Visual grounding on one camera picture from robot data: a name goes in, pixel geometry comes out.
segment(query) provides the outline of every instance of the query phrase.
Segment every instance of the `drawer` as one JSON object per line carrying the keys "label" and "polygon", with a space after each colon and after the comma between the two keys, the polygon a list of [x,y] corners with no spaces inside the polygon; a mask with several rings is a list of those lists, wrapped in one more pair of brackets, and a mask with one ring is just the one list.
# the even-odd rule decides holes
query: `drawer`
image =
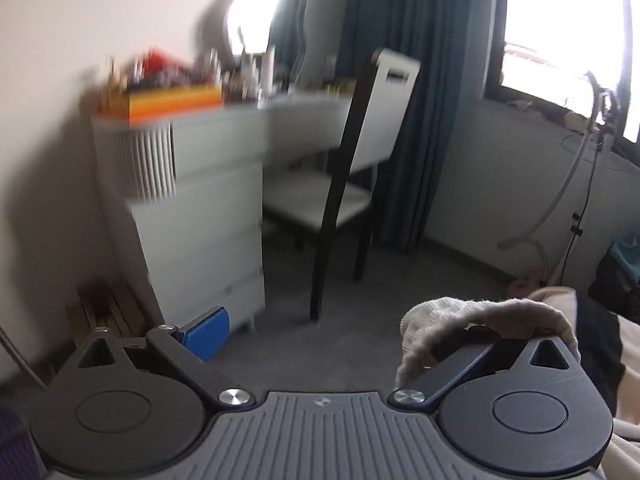
{"label": "drawer", "polygon": [[256,225],[205,251],[172,264],[149,267],[149,280],[166,319],[185,305],[224,293],[262,268],[262,236]]}
{"label": "drawer", "polygon": [[175,176],[181,179],[216,167],[259,160],[265,152],[264,114],[220,114],[205,123],[174,121]]}
{"label": "drawer", "polygon": [[210,298],[197,306],[185,308],[179,313],[176,312],[173,316],[165,318],[165,321],[177,326],[185,326],[204,319],[221,306],[229,314],[231,330],[236,330],[249,322],[253,316],[265,308],[263,276],[255,275],[233,286],[229,292]]}
{"label": "drawer", "polygon": [[146,266],[158,268],[199,254],[219,240],[260,223],[262,167],[220,173],[132,213]]}

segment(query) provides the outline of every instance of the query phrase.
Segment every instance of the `black lever arm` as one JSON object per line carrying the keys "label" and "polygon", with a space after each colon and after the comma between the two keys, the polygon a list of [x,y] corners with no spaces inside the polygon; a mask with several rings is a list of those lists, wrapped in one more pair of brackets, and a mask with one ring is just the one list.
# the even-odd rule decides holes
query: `black lever arm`
{"label": "black lever arm", "polygon": [[[464,332],[465,340],[457,351],[436,367],[425,370],[423,374],[405,384],[400,390],[392,392],[389,395],[388,403],[395,408],[404,410],[435,412],[444,396],[472,373],[500,339],[497,332],[485,326],[473,326]],[[414,401],[407,404],[405,402],[406,395],[402,393],[407,390],[421,393],[424,400],[416,402],[414,395]]]}
{"label": "black lever arm", "polygon": [[237,406],[220,402],[220,394],[227,390],[243,390],[235,381],[207,365],[195,356],[175,338],[177,328],[163,325],[146,333],[146,342],[153,352],[158,354],[182,382],[190,386],[198,396],[207,402],[213,410],[220,412],[229,409],[245,409],[255,405],[255,397],[247,392],[249,399]]}

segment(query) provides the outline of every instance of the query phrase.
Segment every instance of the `gray footplate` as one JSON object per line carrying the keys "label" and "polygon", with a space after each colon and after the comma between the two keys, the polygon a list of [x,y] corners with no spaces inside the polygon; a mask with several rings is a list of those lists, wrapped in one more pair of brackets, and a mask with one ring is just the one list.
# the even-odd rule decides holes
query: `gray footplate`
{"label": "gray footplate", "polygon": [[[62,475],[53,478],[63,479]],[[453,450],[426,415],[377,393],[271,392],[218,417],[189,456],[153,480],[495,480]],[[583,480],[596,479],[586,474]]]}

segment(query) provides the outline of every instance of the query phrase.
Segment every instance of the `fuzzy white fabric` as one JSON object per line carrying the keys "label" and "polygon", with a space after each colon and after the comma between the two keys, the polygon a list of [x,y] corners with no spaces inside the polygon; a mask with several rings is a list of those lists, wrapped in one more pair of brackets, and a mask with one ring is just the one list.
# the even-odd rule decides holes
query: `fuzzy white fabric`
{"label": "fuzzy white fabric", "polygon": [[463,301],[440,298],[414,306],[400,322],[402,364],[396,374],[396,387],[419,376],[436,360],[431,348],[455,328],[480,324],[493,328],[505,338],[529,338],[535,329],[558,334],[571,353],[580,360],[574,330],[562,312],[533,300]]}
{"label": "fuzzy white fabric", "polygon": [[[562,338],[579,361],[578,343],[572,329],[577,312],[575,291],[566,287],[547,287],[537,290],[529,298],[500,303],[440,298],[414,306],[400,323],[404,356],[396,375],[397,387],[423,373],[424,367],[436,365],[431,348],[453,329],[464,328],[469,324],[489,326],[506,338],[529,338],[537,328],[552,330]],[[640,371],[633,373],[634,370],[640,370],[640,327],[623,318],[620,318],[620,325],[623,361],[626,356],[625,376],[640,378]],[[638,391],[638,388],[634,390],[631,386],[627,389],[630,392]],[[634,398],[632,401],[627,399],[624,410],[621,410],[622,402],[619,402],[618,411],[640,413],[637,396],[627,397]],[[630,416],[628,420],[614,419],[614,434],[598,468],[606,480],[640,478],[639,444],[624,439],[640,436],[640,424],[636,418]]]}

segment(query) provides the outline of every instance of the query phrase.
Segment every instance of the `bright window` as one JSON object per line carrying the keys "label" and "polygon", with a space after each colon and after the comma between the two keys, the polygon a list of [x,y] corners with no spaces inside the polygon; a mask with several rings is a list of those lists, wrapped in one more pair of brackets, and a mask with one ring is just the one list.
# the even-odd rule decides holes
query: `bright window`
{"label": "bright window", "polygon": [[271,20],[280,0],[234,0],[226,14],[226,28],[234,56],[266,52]]}
{"label": "bright window", "polygon": [[631,58],[631,95],[623,135],[626,140],[635,143],[638,141],[640,130],[640,0],[630,2],[634,41]]}
{"label": "bright window", "polygon": [[625,47],[622,0],[507,0],[502,85],[588,117],[584,74],[616,88]]}

